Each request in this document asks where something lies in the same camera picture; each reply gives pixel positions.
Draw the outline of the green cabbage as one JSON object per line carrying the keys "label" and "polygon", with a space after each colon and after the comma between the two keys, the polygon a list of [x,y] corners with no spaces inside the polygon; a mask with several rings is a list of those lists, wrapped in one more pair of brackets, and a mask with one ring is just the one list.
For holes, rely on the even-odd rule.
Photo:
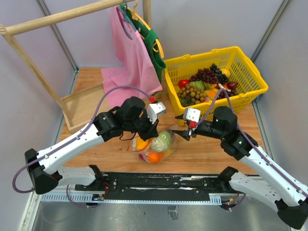
{"label": "green cabbage", "polygon": [[165,129],[151,141],[150,147],[156,152],[164,152],[170,147],[172,140],[171,130]]}

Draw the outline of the clear zip top bag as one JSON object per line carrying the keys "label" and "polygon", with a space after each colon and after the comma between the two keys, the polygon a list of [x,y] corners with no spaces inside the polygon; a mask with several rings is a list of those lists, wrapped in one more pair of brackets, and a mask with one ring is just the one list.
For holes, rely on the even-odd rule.
{"label": "clear zip top bag", "polygon": [[172,124],[160,130],[158,137],[147,140],[143,140],[136,135],[130,141],[126,151],[135,153],[144,162],[158,164],[176,151],[178,143],[172,130],[177,127],[177,124]]}

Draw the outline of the yellow bell pepper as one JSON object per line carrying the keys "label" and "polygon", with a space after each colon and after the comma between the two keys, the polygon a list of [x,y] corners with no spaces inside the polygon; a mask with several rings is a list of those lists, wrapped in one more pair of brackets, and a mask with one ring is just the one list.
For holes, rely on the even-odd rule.
{"label": "yellow bell pepper", "polygon": [[141,139],[140,137],[137,137],[135,148],[136,148],[137,150],[144,149],[144,148],[146,148],[146,147],[148,146],[149,142],[150,142],[150,140],[145,140],[145,141],[144,141],[144,140]]}

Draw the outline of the orange fruit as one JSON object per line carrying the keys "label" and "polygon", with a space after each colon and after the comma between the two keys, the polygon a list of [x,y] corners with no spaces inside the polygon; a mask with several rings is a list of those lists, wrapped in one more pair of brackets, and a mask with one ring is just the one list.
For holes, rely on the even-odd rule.
{"label": "orange fruit", "polygon": [[154,152],[147,154],[147,161],[151,164],[157,164],[164,158],[163,152]]}

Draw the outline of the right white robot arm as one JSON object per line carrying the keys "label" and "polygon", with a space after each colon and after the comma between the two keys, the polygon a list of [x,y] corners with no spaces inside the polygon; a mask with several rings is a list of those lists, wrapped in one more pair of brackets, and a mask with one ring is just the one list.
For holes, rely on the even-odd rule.
{"label": "right white robot arm", "polygon": [[308,219],[308,187],[287,173],[237,123],[237,116],[227,106],[214,110],[212,121],[201,120],[201,112],[186,108],[176,119],[185,120],[187,130],[174,132],[186,140],[197,135],[215,138],[229,156],[253,169],[265,182],[251,179],[232,167],[219,174],[218,187],[248,194],[272,208],[289,227],[299,230]]}

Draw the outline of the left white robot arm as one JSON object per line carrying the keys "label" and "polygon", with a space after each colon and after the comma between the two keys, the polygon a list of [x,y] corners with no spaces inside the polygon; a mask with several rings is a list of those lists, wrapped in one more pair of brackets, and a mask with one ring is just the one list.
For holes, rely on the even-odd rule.
{"label": "left white robot arm", "polygon": [[58,186],[75,185],[79,190],[96,191],[103,185],[103,174],[96,165],[64,167],[82,152],[121,137],[124,132],[138,134],[142,140],[158,137],[158,117],[166,112],[162,102],[145,105],[137,97],[126,99],[121,106],[101,112],[80,131],[49,148],[25,152],[27,170],[37,194]]}

